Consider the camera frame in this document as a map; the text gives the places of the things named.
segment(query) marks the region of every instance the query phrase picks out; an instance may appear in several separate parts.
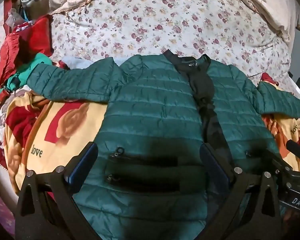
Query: bed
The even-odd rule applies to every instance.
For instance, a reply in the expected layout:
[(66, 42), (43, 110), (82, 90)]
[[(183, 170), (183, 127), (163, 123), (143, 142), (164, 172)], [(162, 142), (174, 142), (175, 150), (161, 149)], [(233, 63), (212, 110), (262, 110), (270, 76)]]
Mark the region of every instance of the bed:
[[(2, 25), (0, 3), (0, 47), (5, 38)], [(92, 0), (86, 8), (54, 14), (51, 31), (53, 61), (63, 56), (91, 61), (128, 58), (161, 54), (167, 49), (179, 56), (207, 54), (235, 65), (255, 85), (267, 72), (283, 90), (300, 98), (288, 76), (289, 46), (241, 0)], [(13, 93), (0, 110), (1, 171), (7, 167), (2, 144), (7, 107), (27, 90), (24, 86)], [(14, 210), (17, 197), (9, 188), (9, 177), (1, 171), (1, 189), (10, 196), (5, 202)]]

